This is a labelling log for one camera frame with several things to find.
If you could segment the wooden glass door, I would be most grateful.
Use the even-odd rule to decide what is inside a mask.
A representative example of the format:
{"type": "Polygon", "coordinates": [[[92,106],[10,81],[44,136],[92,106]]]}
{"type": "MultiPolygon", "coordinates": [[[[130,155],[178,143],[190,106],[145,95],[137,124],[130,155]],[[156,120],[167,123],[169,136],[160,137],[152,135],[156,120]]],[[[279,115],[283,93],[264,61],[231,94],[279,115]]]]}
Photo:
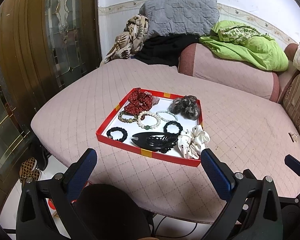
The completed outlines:
{"type": "Polygon", "coordinates": [[[22,162],[47,166],[32,118],[100,62],[97,0],[0,0],[0,213],[22,162]]]}

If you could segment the red dotted scrunchie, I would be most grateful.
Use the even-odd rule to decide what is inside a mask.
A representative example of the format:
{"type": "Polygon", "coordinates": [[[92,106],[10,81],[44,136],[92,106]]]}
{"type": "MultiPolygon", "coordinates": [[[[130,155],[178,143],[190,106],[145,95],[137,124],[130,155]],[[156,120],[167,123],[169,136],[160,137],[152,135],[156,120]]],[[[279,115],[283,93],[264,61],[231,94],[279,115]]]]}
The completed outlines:
{"type": "Polygon", "coordinates": [[[149,111],[153,106],[153,96],[143,92],[141,88],[135,88],[128,98],[129,104],[124,107],[125,112],[131,115],[139,115],[143,111],[149,111]]]}

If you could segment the black hair comb clip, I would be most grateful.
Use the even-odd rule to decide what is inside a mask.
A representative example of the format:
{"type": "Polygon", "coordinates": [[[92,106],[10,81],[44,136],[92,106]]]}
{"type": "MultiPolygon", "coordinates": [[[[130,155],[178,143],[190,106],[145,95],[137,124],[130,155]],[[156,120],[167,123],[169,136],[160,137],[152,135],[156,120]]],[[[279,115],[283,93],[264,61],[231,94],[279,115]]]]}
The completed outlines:
{"type": "Polygon", "coordinates": [[[144,150],[167,153],[177,145],[178,135],[167,132],[142,132],[134,134],[131,141],[144,150]]]}

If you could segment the red shallow box tray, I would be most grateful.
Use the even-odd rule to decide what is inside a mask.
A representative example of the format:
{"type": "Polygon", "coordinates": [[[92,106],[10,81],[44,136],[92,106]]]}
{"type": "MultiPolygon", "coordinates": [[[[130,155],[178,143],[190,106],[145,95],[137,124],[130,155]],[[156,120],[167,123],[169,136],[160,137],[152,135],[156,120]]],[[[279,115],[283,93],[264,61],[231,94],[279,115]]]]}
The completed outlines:
{"type": "Polygon", "coordinates": [[[200,158],[198,160],[183,158],[177,145],[167,153],[152,152],[139,148],[131,139],[134,134],[142,132],[167,132],[179,136],[183,130],[192,130],[197,125],[203,127],[202,113],[196,120],[186,119],[181,114],[173,114],[168,108],[174,99],[180,97],[179,95],[141,89],[159,97],[159,103],[153,105],[149,111],[131,115],[125,112],[124,107],[129,104],[128,98],[133,90],[120,101],[98,128],[96,131],[98,141],[146,157],[197,167],[200,158]]]}

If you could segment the red white plaid scrunchie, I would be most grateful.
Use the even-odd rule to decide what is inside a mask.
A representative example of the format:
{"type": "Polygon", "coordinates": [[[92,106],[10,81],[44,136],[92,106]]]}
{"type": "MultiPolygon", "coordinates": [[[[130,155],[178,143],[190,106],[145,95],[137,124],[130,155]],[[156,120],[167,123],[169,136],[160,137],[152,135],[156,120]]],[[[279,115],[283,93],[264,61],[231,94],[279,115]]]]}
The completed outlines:
{"type": "Polygon", "coordinates": [[[159,97],[154,96],[152,93],[150,93],[148,91],[145,91],[145,93],[152,97],[152,105],[157,105],[159,103],[159,100],[160,100],[159,97]]]}

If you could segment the leopard pattern slipper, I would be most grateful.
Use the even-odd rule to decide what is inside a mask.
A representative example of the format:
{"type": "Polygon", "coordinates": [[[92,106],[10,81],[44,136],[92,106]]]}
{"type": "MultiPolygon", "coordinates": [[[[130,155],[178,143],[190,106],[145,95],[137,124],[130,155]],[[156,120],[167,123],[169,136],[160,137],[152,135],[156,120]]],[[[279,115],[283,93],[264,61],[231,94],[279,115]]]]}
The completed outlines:
{"type": "Polygon", "coordinates": [[[41,170],[37,167],[37,161],[34,157],[21,163],[19,170],[19,180],[23,183],[27,178],[39,180],[42,175],[41,170]]]}

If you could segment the grey furry scrunchie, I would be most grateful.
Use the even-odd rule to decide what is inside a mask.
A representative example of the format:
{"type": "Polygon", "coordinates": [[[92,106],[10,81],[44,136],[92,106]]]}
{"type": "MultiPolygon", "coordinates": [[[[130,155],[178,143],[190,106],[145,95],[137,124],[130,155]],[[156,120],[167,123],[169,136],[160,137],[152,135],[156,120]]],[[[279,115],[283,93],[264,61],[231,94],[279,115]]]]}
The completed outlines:
{"type": "Polygon", "coordinates": [[[184,118],[190,120],[196,120],[200,115],[197,98],[192,95],[174,99],[168,110],[173,114],[181,114],[184,118]]]}

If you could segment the leaf patterned cloth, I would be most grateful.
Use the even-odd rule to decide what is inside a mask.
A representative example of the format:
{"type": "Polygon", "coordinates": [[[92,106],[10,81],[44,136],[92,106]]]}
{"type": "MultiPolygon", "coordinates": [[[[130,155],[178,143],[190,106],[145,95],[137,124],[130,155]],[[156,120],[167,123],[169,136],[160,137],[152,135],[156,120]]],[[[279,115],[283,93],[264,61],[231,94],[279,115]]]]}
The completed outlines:
{"type": "Polygon", "coordinates": [[[143,15],[134,15],[130,18],[124,32],[117,35],[111,50],[101,61],[100,66],[115,60],[128,59],[142,48],[148,34],[148,18],[143,15]]]}

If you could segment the black cloth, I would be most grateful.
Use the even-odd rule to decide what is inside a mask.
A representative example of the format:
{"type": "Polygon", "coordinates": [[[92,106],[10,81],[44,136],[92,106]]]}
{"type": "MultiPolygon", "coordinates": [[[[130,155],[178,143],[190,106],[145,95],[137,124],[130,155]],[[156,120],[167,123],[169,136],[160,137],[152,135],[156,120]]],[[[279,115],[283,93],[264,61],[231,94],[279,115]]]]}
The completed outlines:
{"type": "Polygon", "coordinates": [[[181,52],[189,45],[198,42],[199,36],[193,34],[156,36],[147,39],[142,49],[133,58],[149,65],[178,66],[181,52]]]}

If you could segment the lime green blanket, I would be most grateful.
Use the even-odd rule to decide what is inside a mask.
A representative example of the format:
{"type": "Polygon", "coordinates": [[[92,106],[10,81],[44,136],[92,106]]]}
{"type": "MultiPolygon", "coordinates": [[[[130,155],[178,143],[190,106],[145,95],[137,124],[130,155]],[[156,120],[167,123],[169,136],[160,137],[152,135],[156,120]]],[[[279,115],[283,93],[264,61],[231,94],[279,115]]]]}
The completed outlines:
{"type": "Polygon", "coordinates": [[[270,72],[288,69],[288,58],[274,38],[235,21],[219,21],[199,42],[221,59],[244,61],[270,72]]]}

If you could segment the white dotted scrunchie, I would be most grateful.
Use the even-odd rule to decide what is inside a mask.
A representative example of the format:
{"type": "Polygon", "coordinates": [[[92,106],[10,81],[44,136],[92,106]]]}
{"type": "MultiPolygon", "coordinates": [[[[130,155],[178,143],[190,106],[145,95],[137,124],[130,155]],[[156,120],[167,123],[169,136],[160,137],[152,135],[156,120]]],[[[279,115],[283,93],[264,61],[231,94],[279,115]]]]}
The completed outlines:
{"type": "Polygon", "coordinates": [[[192,130],[181,131],[177,146],[183,158],[198,160],[209,142],[209,134],[203,130],[201,125],[197,125],[192,130]]]}

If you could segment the grey quilted pillow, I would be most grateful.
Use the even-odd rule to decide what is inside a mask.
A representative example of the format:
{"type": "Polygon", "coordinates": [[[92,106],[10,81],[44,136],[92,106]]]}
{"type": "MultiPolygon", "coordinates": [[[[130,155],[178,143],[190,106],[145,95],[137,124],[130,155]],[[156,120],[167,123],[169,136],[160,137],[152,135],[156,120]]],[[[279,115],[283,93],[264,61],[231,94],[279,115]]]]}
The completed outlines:
{"type": "Polygon", "coordinates": [[[209,35],[219,20],[217,0],[147,0],[139,13],[148,18],[147,38],[209,35]]]}

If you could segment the small gold hair clip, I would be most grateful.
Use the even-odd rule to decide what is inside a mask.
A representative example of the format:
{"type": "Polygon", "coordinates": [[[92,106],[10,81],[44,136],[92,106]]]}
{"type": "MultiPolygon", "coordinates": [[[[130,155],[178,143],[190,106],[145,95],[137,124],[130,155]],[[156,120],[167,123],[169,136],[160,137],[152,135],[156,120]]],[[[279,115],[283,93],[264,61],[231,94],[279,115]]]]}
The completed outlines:
{"type": "Polygon", "coordinates": [[[297,142],[298,141],[298,133],[292,133],[292,132],[289,132],[288,135],[290,136],[292,142],[297,142]]]}

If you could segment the pink quilted bolster pillow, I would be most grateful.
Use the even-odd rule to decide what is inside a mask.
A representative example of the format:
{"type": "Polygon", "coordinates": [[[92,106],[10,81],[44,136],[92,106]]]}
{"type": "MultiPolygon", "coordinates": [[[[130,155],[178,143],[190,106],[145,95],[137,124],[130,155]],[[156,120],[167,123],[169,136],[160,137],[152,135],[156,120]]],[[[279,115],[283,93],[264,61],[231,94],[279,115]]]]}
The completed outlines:
{"type": "Polygon", "coordinates": [[[178,71],[272,102],[279,99],[280,84],[276,73],[257,69],[247,62],[221,59],[199,43],[191,44],[181,52],[178,71]]]}

